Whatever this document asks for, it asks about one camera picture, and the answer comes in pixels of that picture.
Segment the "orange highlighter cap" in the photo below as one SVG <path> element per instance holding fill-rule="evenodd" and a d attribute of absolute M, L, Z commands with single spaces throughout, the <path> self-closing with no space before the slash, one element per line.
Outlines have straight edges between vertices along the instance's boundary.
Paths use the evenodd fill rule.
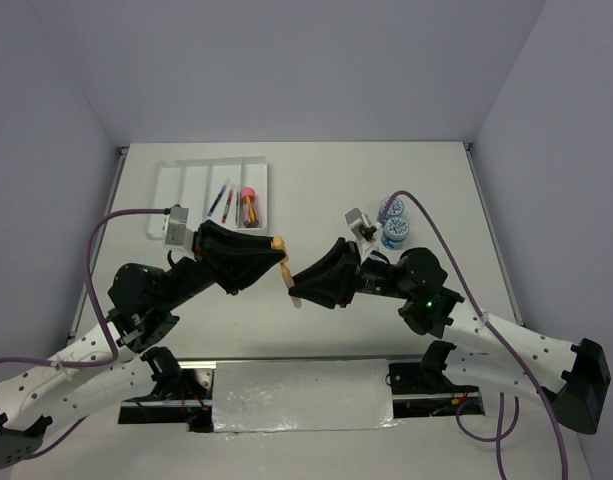
<path fill-rule="evenodd" d="M 271 248 L 273 250 L 281 251 L 284 254 L 284 256 L 287 256 L 286 245 L 285 245 L 285 242 L 284 242 L 284 240 L 283 240 L 283 238 L 281 236 L 274 236 L 272 238 Z"/>

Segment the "pink capped crayon tube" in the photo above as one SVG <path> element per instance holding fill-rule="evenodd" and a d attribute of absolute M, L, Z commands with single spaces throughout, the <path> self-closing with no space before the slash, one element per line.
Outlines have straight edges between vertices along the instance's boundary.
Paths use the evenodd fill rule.
<path fill-rule="evenodd" d="M 240 193 L 242 225 L 245 228 L 259 226 L 259 214 L 256 206 L 256 193 L 251 187 L 243 187 Z"/>

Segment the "red gel pen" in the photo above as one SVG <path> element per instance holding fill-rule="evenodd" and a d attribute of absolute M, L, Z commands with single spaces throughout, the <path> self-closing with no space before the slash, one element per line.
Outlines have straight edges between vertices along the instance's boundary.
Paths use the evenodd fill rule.
<path fill-rule="evenodd" d="M 224 209 L 223 209 L 222 216 L 221 216 L 222 224 L 226 224 L 227 222 L 227 219 L 230 213 L 230 208 L 231 208 L 232 201 L 233 201 L 233 197 L 234 197 L 234 193 L 235 193 L 235 184 L 231 184 L 228 189 L 228 194 L 226 197 Z"/>

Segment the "teal gel pen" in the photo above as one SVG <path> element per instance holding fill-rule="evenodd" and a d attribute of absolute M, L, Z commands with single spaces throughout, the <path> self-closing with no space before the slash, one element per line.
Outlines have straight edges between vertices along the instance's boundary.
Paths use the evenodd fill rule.
<path fill-rule="evenodd" d="M 220 187 L 220 190 L 218 191 L 215 199 L 213 200 L 213 202 L 211 203 L 206 216 L 207 217 L 212 217 L 212 215 L 214 214 L 215 210 L 217 209 L 218 204 L 220 203 L 221 199 L 223 198 L 223 196 L 225 195 L 226 191 L 228 190 L 229 186 L 231 184 L 231 180 L 229 178 L 227 178 L 224 182 L 223 185 Z"/>

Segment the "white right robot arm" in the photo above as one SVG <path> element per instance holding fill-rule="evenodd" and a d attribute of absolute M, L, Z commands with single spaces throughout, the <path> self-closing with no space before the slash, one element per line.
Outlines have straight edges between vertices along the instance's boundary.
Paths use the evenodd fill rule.
<path fill-rule="evenodd" d="M 291 296 L 325 308 L 345 307 L 357 294 L 403 300 L 398 314 L 414 333 L 432 337 L 420 363 L 432 391 L 476 386 L 536 403 L 548 401 L 557 422 L 597 432 L 611 377 L 603 348 L 533 332 L 484 312 L 445 287 L 447 272 L 427 248 L 406 250 L 394 263 L 362 260 L 355 243 L 338 240 L 295 275 Z"/>

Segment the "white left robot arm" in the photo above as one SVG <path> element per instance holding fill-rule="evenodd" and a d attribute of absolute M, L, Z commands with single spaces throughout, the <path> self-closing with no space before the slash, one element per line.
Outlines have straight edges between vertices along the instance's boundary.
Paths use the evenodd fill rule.
<path fill-rule="evenodd" d="M 205 388 L 161 346 L 174 310 L 213 285 L 236 295 L 286 261 L 281 237 L 237 233 L 212 221 L 188 232 L 184 255 L 167 269 L 128 263 L 108 291 L 103 322 L 39 365 L 0 382 L 0 469 L 47 452 L 65 426 L 125 400 L 168 399 Z"/>

